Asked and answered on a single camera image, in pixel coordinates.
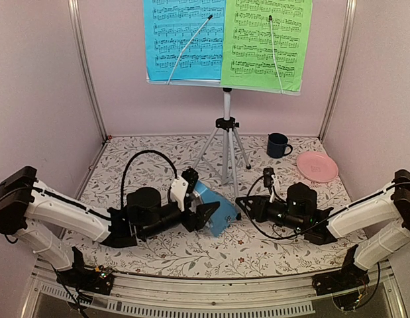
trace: sheet music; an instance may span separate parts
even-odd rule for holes
[[[225,0],[144,0],[146,64],[152,81],[167,80],[179,53],[189,45],[173,80],[219,80],[223,59]]]
[[[280,88],[272,57],[271,15],[283,89],[299,91],[311,13],[312,0],[228,0],[221,85]]]

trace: wire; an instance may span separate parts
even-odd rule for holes
[[[131,159],[127,162],[126,166],[125,166],[125,170],[123,173],[123,179],[121,181],[121,209],[124,207],[124,186],[125,186],[125,178],[127,176],[127,172],[128,172],[128,168],[130,168],[131,163],[134,161],[135,158],[137,158],[138,156],[142,155],[142,154],[157,154],[159,156],[161,156],[163,159],[166,160],[167,163],[170,164],[172,170],[174,171],[174,175],[175,178],[177,178],[177,168],[174,166],[174,164],[172,163],[172,161],[165,156],[164,154],[162,154],[161,152],[157,151],[157,150],[142,150],[140,152],[137,152],[134,156],[131,157]]]
[[[55,269],[55,267],[53,267],[54,273],[56,274],[56,276],[59,278],[60,274],[59,272]],[[84,309],[82,308],[81,304],[79,303],[79,300],[76,299],[74,297],[74,295],[72,295],[72,293],[69,291],[69,289],[66,287],[66,285],[64,283],[62,283],[62,280],[60,280],[60,284],[62,285],[62,287],[65,289],[65,291],[68,293],[68,295],[71,297],[72,301],[75,303],[78,312],[81,314],[81,316],[83,316],[84,318],[89,318],[88,315],[85,313]]]
[[[260,181],[264,179],[264,176],[260,176],[258,179],[255,180],[255,182],[252,184],[252,186],[250,187],[248,193],[247,193],[247,197],[250,197],[250,194],[252,193],[253,188],[256,186],[256,184]],[[269,239],[272,240],[285,240],[285,239],[291,239],[291,238],[295,238],[297,237],[299,234],[295,233],[294,235],[290,235],[288,237],[282,237],[281,235],[279,235],[277,232],[276,234],[279,235],[280,237],[272,237],[271,235],[268,235],[267,233],[265,233],[258,225],[256,225],[256,223],[252,220],[252,218],[250,217],[249,213],[247,212],[247,209],[244,210],[244,212],[246,213],[246,216],[248,217],[249,221],[252,223],[252,225],[255,227],[256,230],[258,230],[258,232],[262,235],[264,235],[265,237],[268,237]]]
[[[378,268],[378,276],[377,276],[377,283],[376,283],[376,286],[375,286],[375,288],[374,288],[374,291],[372,292],[371,296],[366,300],[366,302],[365,302],[365,303],[362,303],[361,305],[358,305],[358,306],[356,307],[356,309],[360,309],[360,308],[362,308],[363,306],[367,305],[367,304],[371,301],[371,299],[374,298],[374,296],[375,296],[375,294],[376,294],[376,292],[377,292],[378,286],[379,286],[379,284],[380,284],[380,277],[381,277],[381,274],[382,274],[382,273],[381,273],[381,269],[380,269],[380,263],[377,263],[377,268]]]
[[[260,177],[252,184],[252,186],[250,187],[249,192],[248,192],[248,194],[247,194],[248,197],[250,196],[250,193],[252,192],[254,186],[255,186],[261,179],[263,179],[263,178],[264,178],[264,176],[260,176]],[[253,224],[253,226],[254,226],[262,235],[264,235],[265,237],[268,237],[269,239],[273,239],[273,240],[288,240],[288,239],[295,238],[295,237],[297,237],[297,236],[299,236],[299,235],[303,235],[303,234],[305,234],[306,232],[308,232],[308,231],[310,231],[310,230],[312,230],[312,229],[315,229],[316,227],[320,227],[321,225],[324,224],[324,222],[326,222],[326,221],[328,221],[329,219],[331,219],[331,218],[333,218],[333,217],[339,215],[339,214],[342,213],[342,212],[345,212],[345,211],[346,211],[347,209],[349,209],[350,207],[353,207],[353,206],[355,206],[355,205],[357,205],[357,204],[359,204],[359,203],[363,203],[363,202],[365,202],[365,201],[367,201],[367,200],[369,200],[369,199],[372,199],[373,197],[377,197],[377,196],[379,196],[380,194],[383,194],[385,191],[389,191],[390,189],[392,189],[392,188],[394,188],[394,187],[400,187],[400,186],[410,186],[410,182],[400,182],[400,183],[398,183],[398,184],[392,184],[392,185],[390,185],[389,187],[387,187],[385,190],[379,191],[379,192],[377,192],[377,193],[375,193],[375,194],[373,194],[373,195],[370,195],[370,196],[365,197],[365,198],[363,198],[363,199],[361,199],[361,200],[355,201],[355,202],[351,203],[350,205],[347,205],[346,207],[343,207],[342,209],[340,209],[340,210],[338,210],[337,212],[333,213],[332,215],[329,215],[328,217],[326,217],[325,219],[319,221],[318,223],[315,223],[314,225],[308,227],[307,229],[304,229],[304,230],[302,230],[302,231],[300,231],[300,232],[297,232],[297,233],[295,233],[295,234],[292,234],[292,235],[288,235],[288,236],[286,236],[286,237],[271,237],[270,235],[266,234],[263,230],[261,230],[261,229],[258,228],[258,226],[257,226],[257,225],[254,223],[254,221],[250,218],[250,216],[249,216],[249,214],[248,214],[247,212],[246,212],[246,216],[249,218],[249,220],[250,220],[250,222]]]
[[[7,237],[7,235],[5,235],[6,240],[11,243],[11,244],[16,244],[18,242],[18,239],[16,238],[15,240],[10,240],[9,237]]]
[[[278,193],[277,193],[275,187],[272,187],[272,191],[274,192],[274,195],[275,195],[275,197],[278,199],[278,201],[280,201],[280,202],[282,202],[282,203],[285,203],[285,199],[282,199],[282,198],[278,195]]]
[[[283,238],[283,237],[276,231],[276,229],[275,229],[276,226],[277,226],[277,225],[276,225],[275,223],[272,225],[272,231],[273,231],[275,234],[277,234],[278,237],[281,237],[281,238],[284,240],[285,238]],[[293,230],[293,232],[296,234],[296,236],[293,237],[293,238],[287,238],[287,240],[295,240],[295,239],[297,239],[297,231],[296,231],[296,230]]]
[[[280,73],[278,73],[278,67],[277,67],[276,49],[274,48],[274,31],[272,29],[272,16],[271,15],[270,15],[270,26],[271,26],[271,39],[272,39],[272,58],[274,60],[274,65],[276,66],[277,77],[278,77],[278,81],[280,83],[280,88],[282,90],[282,94],[284,94],[282,79],[280,77]]]
[[[168,79],[168,81],[166,82],[166,85],[169,85],[169,84],[170,84],[171,79],[172,79],[172,76],[174,75],[174,72],[176,71],[176,68],[177,68],[177,66],[178,66],[178,63],[179,63],[179,61],[181,60],[181,57],[183,56],[185,50],[187,50],[188,46],[193,42],[193,40],[194,40],[195,37],[199,34],[199,32],[202,31],[202,28],[204,28],[205,25],[206,25],[211,19],[212,19],[212,15],[209,15],[209,16],[207,17],[206,21],[201,25],[201,27],[199,28],[199,30],[197,30],[197,32],[191,37],[191,39],[190,39],[190,41],[187,43],[187,45],[184,46],[184,48],[181,50],[181,53],[179,53],[177,62],[176,62],[176,64],[175,64],[174,68],[172,69],[171,76],[170,76],[170,78]]]
[[[378,286],[380,285],[380,277],[381,277],[380,263],[377,263],[377,268],[378,268],[377,283],[376,283],[376,286],[375,286],[374,291],[372,292],[371,296],[370,296],[369,298],[367,298],[367,300],[366,300],[365,303],[362,303],[361,305],[358,304],[355,308],[347,309],[347,310],[343,310],[343,311],[355,311],[355,310],[357,310],[357,309],[360,309],[360,308],[362,308],[363,306],[366,306],[366,305],[371,301],[371,299],[374,298],[374,296],[375,296],[375,294],[376,294],[376,292],[377,292],[377,290],[378,290]]]

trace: blue mug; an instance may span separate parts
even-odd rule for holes
[[[268,135],[268,145],[266,147],[266,153],[271,158],[283,158],[291,154],[293,147],[288,144],[289,139],[283,134],[277,132]],[[290,148],[288,153],[285,153],[286,148]]]

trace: pink plate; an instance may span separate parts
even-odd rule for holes
[[[338,176],[338,167],[333,159],[322,152],[304,152],[297,157],[297,168],[305,178],[324,184]]]

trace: patterned mat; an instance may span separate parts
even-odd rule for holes
[[[129,158],[144,149],[163,152],[179,171],[191,166],[206,136],[120,137],[110,141],[102,155],[82,201],[98,207],[118,207],[122,172]],[[240,195],[246,195],[253,181],[265,167],[273,167],[281,183],[281,195],[295,182],[303,182],[316,190],[319,208],[340,207],[349,198],[339,178],[328,184],[306,180],[297,170],[297,155],[311,150],[325,152],[316,138],[291,138],[293,153],[282,159],[266,155],[266,136],[242,136],[243,145],[252,165],[246,170],[243,161],[238,166]],[[206,159],[221,172],[222,137],[215,137]],[[200,180],[211,189],[234,201],[233,186],[221,186],[215,173],[203,161],[198,167]],[[172,182],[172,170],[159,156],[146,154],[137,158],[128,172],[126,193],[138,187],[152,186],[166,197]],[[254,193],[266,193],[262,184]],[[261,223],[261,228],[274,235],[272,223]],[[289,229],[276,229],[286,236]],[[82,235],[68,231],[64,240],[77,246],[90,265],[104,264],[122,272],[200,278],[243,278],[281,276],[339,267],[349,247],[364,240],[363,231],[351,233],[338,242],[315,246],[301,239],[272,241],[263,237],[246,217],[234,222],[220,237],[209,231],[188,233],[181,225],[157,235],[132,248],[114,249],[91,242]]]

